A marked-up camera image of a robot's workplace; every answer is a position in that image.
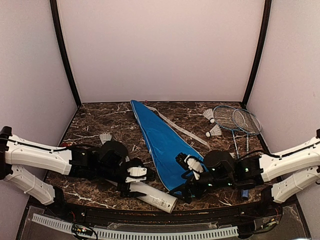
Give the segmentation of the blue racket bag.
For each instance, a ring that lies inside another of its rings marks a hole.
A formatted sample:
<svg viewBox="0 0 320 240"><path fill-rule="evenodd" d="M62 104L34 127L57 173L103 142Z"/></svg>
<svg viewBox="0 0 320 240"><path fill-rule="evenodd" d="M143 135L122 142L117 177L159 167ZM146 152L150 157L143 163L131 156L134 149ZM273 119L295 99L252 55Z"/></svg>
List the blue racket bag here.
<svg viewBox="0 0 320 240"><path fill-rule="evenodd" d="M146 106L137 100L130 101L134 117L140 127L146 147L153 160L159 179L171 195L183 199L180 185L186 182L181 175L185 170L176 162L179 153L203 159L175 130L178 130L201 144L209 144L195 134L179 127L156 108Z"/></svg>

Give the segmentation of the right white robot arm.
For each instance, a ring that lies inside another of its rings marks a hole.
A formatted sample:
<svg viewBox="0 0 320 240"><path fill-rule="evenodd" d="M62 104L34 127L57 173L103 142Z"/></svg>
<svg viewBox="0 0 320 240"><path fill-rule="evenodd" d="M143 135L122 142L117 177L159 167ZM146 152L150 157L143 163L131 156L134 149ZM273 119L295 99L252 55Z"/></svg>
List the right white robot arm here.
<svg viewBox="0 0 320 240"><path fill-rule="evenodd" d="M284 203L320 179L320 136L276 154L255 150L236 160L227 151L212 150L202 160L184 153L175 159L185 170L181 176L185 183L170 192L179 192L187 203L192 197L200 198L209 188L250 190L291 174L261 194L262 201L255 205L255 213L266 217L274 210L275 203Z"/></svg>

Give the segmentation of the white shuttlecock tube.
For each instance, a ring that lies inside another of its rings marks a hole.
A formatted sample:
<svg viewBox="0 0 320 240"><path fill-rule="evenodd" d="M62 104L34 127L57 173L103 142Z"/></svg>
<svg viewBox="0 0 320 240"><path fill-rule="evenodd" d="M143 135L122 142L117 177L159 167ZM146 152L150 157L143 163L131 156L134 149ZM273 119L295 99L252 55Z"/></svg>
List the white shuttlecock tube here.
<svg viewBox="0 0 320 240"><path fill-rule="evenodd" d="M139 200L169 214L172 213L178 200L176 197L143 182L131 182L129 189L133 192L143 193L144 196L137 197Z"/></svg>

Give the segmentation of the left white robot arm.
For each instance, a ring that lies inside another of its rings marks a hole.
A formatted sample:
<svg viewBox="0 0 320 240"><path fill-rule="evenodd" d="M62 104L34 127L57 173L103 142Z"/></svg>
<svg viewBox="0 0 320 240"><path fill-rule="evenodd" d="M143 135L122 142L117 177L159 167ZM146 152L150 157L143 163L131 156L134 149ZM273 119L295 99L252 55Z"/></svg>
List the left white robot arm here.
<svg viewBox="0 0 320 240"><path fill-rule="evenodd" d="M67 218L71 213L62 189L44 183L24 170L24 166L87 180L103 178L117 183L124 198L143 196L141 192L130 190L131 183L155 179L155 172L139 158L130 159L126 146L119 141L110 139L102 146L49 146L22 139L12 133L11 127L4 126L0 131L0 178L14 183L41 204L50 206L60 218Z"/></svg>

